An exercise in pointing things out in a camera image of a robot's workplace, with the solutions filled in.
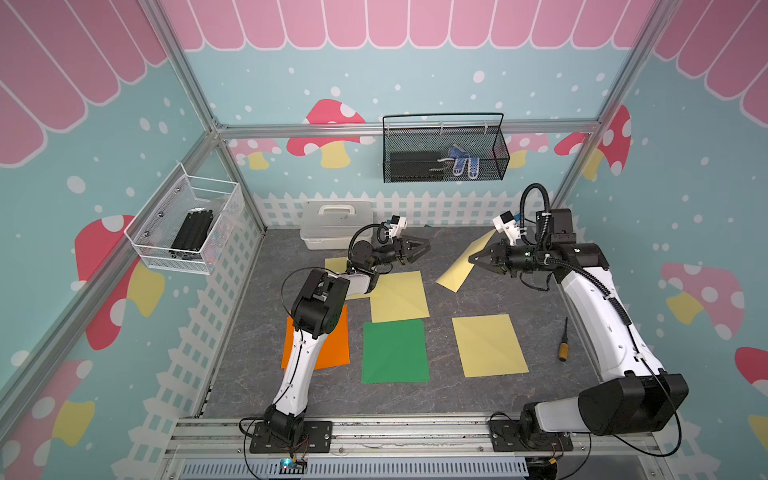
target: white wire mesh basket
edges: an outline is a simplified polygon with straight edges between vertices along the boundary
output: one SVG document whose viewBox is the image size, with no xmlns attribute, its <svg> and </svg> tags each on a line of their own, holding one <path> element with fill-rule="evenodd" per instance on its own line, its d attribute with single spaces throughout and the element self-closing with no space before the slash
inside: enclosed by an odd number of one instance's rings
<svg viewBox="0 0 768 480">
<path fill-rule="evenodd" d="M 236 182 L 193 177 L 179 166 L 179 178 L 159 202 L 144 206 L 125 228 L 125 236 L 148 268 L 209 275 L 232 230 L 242 221 L 243 192 Z M 187 214 L 196 210 L 214 214 L 202 247 L 173 248 Z"/>
</svg>

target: floor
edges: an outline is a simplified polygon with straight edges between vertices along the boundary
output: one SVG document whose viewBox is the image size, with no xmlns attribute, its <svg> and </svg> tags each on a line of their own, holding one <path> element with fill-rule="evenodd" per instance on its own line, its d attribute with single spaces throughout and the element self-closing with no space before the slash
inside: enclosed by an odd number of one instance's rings
<svg viewBox="0 0 768 480">
<path fill-rule="evenodd" d="M 425 318 L 428 383 L 364 385 L 362 326 L 371 321 L 368 299 L 350 300 L 349 356 L 351 363 L 316 370 L 307 415 L 382 415 L 450 412 L 518 411 L 530 401 L 576 396 L 598 380 L 574 329 L 569 329 L 570 355 L 557 358 L 567 316 L 560 293 L 530 290 L 518 279 L 472 269 L 457 293 L 435 281 L 464 249 L 489 227 L 419 227 L 407 234 L 429 238 L 432 250 L 395 272 L 420 270 L 429 305 Z M 498 241 L 496 234 L 491 242 Z M 227 351 L 218 369 L 206 406 L 206 418 L 260 415 L 272 402 L 283 378 L 280 368 L 286 314 L 280 305 L 280 284 L 288 272 L 303 266 L 323 266 L 324 259 L 343 257 L 342 250 L 308 250 L 298 230 L 270 230 L 235 319 Z M 286 284 L 291 304 L 305 273 Z M 543 286 L 543 277 L 534 283 Z M 465 378 L 451 318 L 508 313 L 518 335 L 530 373 Z"/>
</svg>

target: ventilation grille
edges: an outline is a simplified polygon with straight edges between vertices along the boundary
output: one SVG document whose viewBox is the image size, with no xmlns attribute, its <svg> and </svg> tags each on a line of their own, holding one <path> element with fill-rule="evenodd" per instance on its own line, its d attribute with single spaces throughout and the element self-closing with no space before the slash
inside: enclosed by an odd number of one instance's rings
<svg viewBox="0 0 768 480">
<path fill-rule="evenodd" d="M 522 457 L 451 458 L 316 458 L 304 475 L 280 473 L 280 459 L 251 460 L 261 478 L 509 478 L 528 476 Z M 238 459 L 190 459 L 180 480 L 253 478 Z"/>
</svg>

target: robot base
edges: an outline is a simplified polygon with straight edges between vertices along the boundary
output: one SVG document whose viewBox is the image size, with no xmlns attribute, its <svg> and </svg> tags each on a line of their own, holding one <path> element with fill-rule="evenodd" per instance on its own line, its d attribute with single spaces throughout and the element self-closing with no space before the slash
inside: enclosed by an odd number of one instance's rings
<svg viewBox="0 0 768 480">
<path fill-rule="evenodd" d="M 333 422 L 304 422 L 304 431 L 299 442 L 304 436 L 309 438 L 304 445 L 296 449 L 296 454 L 304 453 L 328 453 L 331 449 L 331 434 Z M 286 453 L 286 444 L 283 440 L 270 434 L 270 430 L 261 422 L 256 424 L 256 431 L 250 440 L 251 453 Z"/>
<path fill-rule="evenodd" d="M 491 443 L 494 452 L 571 452 L 571 437 L 566 432 L 550 433 L 539 429 L 534 411 L 535 403 L 527 403 L 519 420 L 491 420 Z"/>
</svg>

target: mushroom stem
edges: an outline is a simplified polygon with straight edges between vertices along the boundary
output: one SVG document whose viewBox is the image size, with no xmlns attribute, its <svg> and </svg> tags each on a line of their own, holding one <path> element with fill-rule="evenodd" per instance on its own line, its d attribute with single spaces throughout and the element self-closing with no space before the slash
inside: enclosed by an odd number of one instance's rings
<svg viewBox="0 0 768 480">
<path fill-rule="evenodd" d="M 323 168 L 344 168 L 351 161 L 346 154 L 343 141 L 334 141 L 320 147 L 323 151 L 323 158 L 320 160 L 320 166 Z"/>
</svg>

